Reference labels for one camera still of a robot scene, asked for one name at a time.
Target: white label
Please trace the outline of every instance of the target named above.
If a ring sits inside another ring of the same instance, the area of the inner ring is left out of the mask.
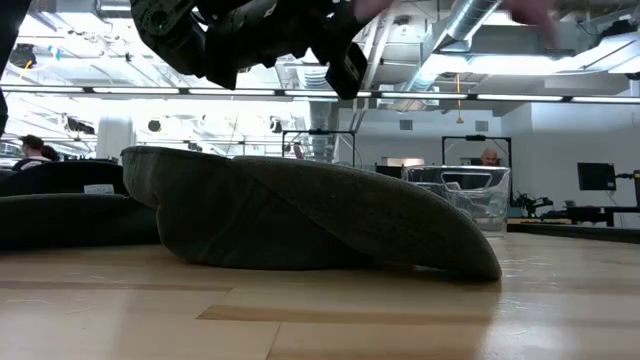
[[[98,194],[98,195],[114,195],[116,192],[113,189],[112,184],[98,184],[98,185],[85,185],[85,194]]]

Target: desk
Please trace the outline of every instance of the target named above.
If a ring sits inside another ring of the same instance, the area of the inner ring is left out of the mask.
[[[640,357],[640,246],[509,234],[496,284],[264,272],[160,246],[0,257],[0,359]]]
[[[614,227],[614,216],[620,213],[640,213],[636,206],[577,206],[566,209],[568,217],[578,222],[606,222],[608,227]]]

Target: green cushion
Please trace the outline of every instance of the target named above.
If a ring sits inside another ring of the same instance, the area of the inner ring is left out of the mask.
[[[189,261],[251,269],[374,259],[500,278],[480,231],[417,186],[330,164],[164,148],[123,152],[125,185],[158,211],[162,242]]]

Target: metal frame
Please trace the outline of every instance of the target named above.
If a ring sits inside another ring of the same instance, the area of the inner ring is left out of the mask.
[[[0,2],[0,79],[9,61],[9,55],[18,39],[20,25],[31,6],[31,0],[10,0]],[[0,89],[0,137],[9,120],[9,109]]]
[[[285,156],[284,148],[287,134],[307,134],[307,135],[351,135],[353,147],[351,148],[351,164],[356,167],[356,132],[355,131],[338,131],[338,130],[283,130],[282,131],[282,157]]]
[[[509,151],[509,168],[511,169],[511,181],[509,182],[509,202],[513,204],[513,159],[511,156],[512,148],[511,148],[511,138],[504,136],[484,136],[484,135],[467,135],[467,136],[443,136],[442,137],[442,165],[445,165],[446,162],[446,143],[449,139],[458,139],[465,141],[473,141],[473,142],[486,142],[487,140],[504,140],[507,142],[507,149]]]

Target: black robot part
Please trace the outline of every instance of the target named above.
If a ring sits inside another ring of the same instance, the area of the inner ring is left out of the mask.
[[[272,67],[278,57],[300,58],[311,49],[329,65],[336,93],[353,99],[367,68],[352,42],[366,24],[356,21],[351,1],[131,0],[131,15],[144,43],[174,69],[228,89],[242,69]]]

